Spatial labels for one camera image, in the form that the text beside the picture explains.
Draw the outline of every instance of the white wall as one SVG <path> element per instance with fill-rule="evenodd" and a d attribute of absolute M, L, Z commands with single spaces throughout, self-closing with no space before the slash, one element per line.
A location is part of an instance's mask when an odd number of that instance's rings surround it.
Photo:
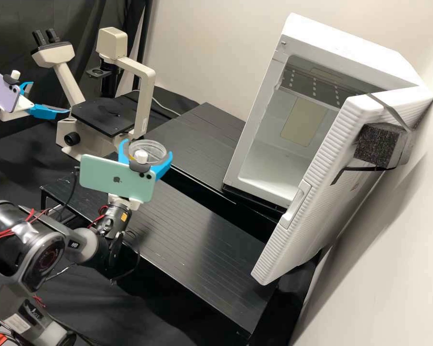
<path fill-rule="evenodd" d="M 400 51 L 433 89 L 433 0 L 159 0 L 158 85 L 245 119 L 289 12 Z M 295 346 L 433 345 L 433 107 L 332 249 Z"/>
<path fill-rule="evenodd" d="M 416 37 L 389 35 L 433 89 L 433 7 L 426 3 L 414 9 Z M 407 18 L 396 12 L 404 26 Z M 433 106 L 410 162 L 382 178 L 332 248 L 293 345 L 433 346 Z"/>
<path fill-rule="evenodd" d="M 157 71 L 157 85 L 241 119 L 250 112 L 291 12 L 399 50 L 416 69 L 426 66 L 433 49 L 433 0 L 155 3 L 145 62 Z M 428 27 L 420 15 L 427 12 Z"/>

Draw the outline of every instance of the white knob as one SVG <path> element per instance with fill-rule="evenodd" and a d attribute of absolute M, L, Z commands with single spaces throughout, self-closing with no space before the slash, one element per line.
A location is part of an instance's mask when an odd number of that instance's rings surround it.
<path fill-rule="evenodd" d="M 148 161 L 148 153 L 143 149 L 135 151 L 133 157 L 135 158 L 137 163 L 145 164 Z"/>
<path fill-rule="evenodd" d="M 11 78 L 12 79 L 19 79 L 19 77 L 21 77 L 21 72 L 19 72 L 18 70 L 12 70 L 11 71 Z"/>

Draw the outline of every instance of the mint green iphone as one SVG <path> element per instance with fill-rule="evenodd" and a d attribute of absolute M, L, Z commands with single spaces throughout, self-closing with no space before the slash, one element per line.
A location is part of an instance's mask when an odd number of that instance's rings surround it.
<path fill-rule="evenodd" d="M 149 170 L 140 176 L 127 164 L 98 156 L 82 155 L 79 181 L 83 187 L 145 203 L 153 197 L 155 173 Z"/>

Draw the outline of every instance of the ribbed white panel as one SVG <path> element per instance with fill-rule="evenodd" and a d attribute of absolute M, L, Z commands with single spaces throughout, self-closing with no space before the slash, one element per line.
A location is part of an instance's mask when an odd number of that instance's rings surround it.
<path fill-rule="evenodd" d="M 409 126 L 416 123 L 433 100 L 432 93 L 422 87 L 386 91 L 376 96 L 394 107 Z M 392 115 L 369 97 L 360 95 L 345 101 L 303 177 L 311 185 L 307 197 L 287 229 L 277 225 L 252 271 L 259 283 L 272 282 L 336 238 L 365 196 L 363 186 L 367 191 L 370 189 L 366 180 L 375 178 L 376 173 L 344 172 L 336 184 L 330 185 L 331 181 L 352 159 L 351 146 L 363 124 L 383 121 L 397 124 Z"/>

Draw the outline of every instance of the clear petri dish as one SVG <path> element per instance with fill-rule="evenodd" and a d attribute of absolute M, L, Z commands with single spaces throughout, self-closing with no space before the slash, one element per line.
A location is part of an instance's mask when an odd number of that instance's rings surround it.
<path fill-rule="evenodd" d="M 154 164 L 162 161 L 167 155 L 167 149 L 159 142 L 141 139 L 130 144 L 128 147 L 128 153 L 130 157 L 135 157 L 137 150 L 143 150 L 148 154 L 146 163 Z"/>

